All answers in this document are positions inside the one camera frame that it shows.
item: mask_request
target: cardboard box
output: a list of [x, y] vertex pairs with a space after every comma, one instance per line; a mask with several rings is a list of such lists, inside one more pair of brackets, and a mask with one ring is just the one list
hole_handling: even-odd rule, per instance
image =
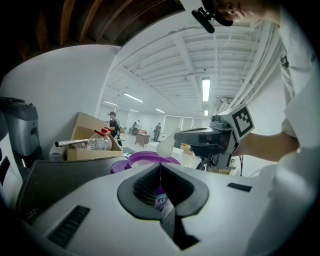
[[[103, 120], [79, 112], [77, 120], [75, 122], [71, 140], [73, 141], [88, 139], [95, 133], [95, 130], [101, 131], [103, 127], [109, 128], [109, 124]], [[109, 135], [109, 138], [112, 141], [112, 148], [110, 151], [87, 150], [76, 148], [75, 146], [70, 145], [67, 149], [67, 160], [92, 160], [100, 158], [112, 158], [123, 155], [123, 152], [121, 151], [114, 138], [111, 135]]]
[[191, 155], [192, 151], [190, 151], [191, 146], [187, 145], [187, 144], [181, 144], [180, 149], [183, 150], [183, 153], [187, 154], [187, 155]]

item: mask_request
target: clear plastic jug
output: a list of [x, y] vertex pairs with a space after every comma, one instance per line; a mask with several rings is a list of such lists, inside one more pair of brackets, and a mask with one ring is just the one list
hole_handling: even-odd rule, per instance
[[109, 151], [112, 149], [112, 141], [109, 134], [112, 130], [104, 127], [101, 131], [94, 130], [95, 134], [89, 138], [86, 145], [87, 150]]

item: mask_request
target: white spatula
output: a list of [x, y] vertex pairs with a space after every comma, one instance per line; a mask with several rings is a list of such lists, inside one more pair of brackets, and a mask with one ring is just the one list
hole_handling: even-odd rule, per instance
[[160, 142], [158, 146], [156, 146], [156, 152], [159, 156], [163, 158], [168, 158], [171, 156], [175, 145], [175, 134], [179, 133], [180, 131], [181, 129], [177, 128], [174, 133], [170, 135], [170, 137], [168, 137], [165, 141]]

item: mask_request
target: ceiling light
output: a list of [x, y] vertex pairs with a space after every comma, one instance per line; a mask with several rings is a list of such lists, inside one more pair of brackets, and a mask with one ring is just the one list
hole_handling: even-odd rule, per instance
[[155, 110], [158, 110], [159, 112], [164, 113], [164, 114], [166, 113], [166, 112], [160, 110], [159, 108], [156, 108]]
[[134, 99], [134, 100], [136, 100], [136, 101], [138, 101], [138, 102], [143, 102], [141, 99], [135, 98], [135, 97], [133, 97], [133, 96], [131, 96], [131, 95], [129, 95], [129, 94], [124, 93], [124, 95], [125, 95], [125, 96], [128, 96], [128, 97], [130, 97], [130, 98], [132, 98], [132, 99]]
[[209, 101], [209, 95], [210, 95], [210, 78], [203, 78], [202, 79], [202, 100], [204, 102]]
[[108, 104], [111, 104], [111, 105], [118, 106], [117, 104], [114, 104], [114, 103], [111, 103], [111, 102], [108, 102], [108, 101], [105, 101], [105, 100], [104, 100], [103, 102], [108, 103]]

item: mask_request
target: desk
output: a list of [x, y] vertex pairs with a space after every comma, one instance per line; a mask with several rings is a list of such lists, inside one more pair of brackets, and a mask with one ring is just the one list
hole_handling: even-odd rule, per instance
[[143, 133], [137, 133], [135, 138], [135, 144], [140, 144], [141, 146], [145, 146], [149, 143], [150, 135], [146, 135]]
[[[153, 152], [157, 152], [157, 146], [158, 146], [159, 142], [153, 142], [153, 143], [149, 143], [148, 144], [148, 150], [153, 151]], [[184, 158], [184, 151], [180, 148], [173, 148], [173, 152], [171, 154], [171, 157], [173, 157], [174, 159], [178, 160], [179, 163], [181, 164], [181, 162], [183, 161]]]

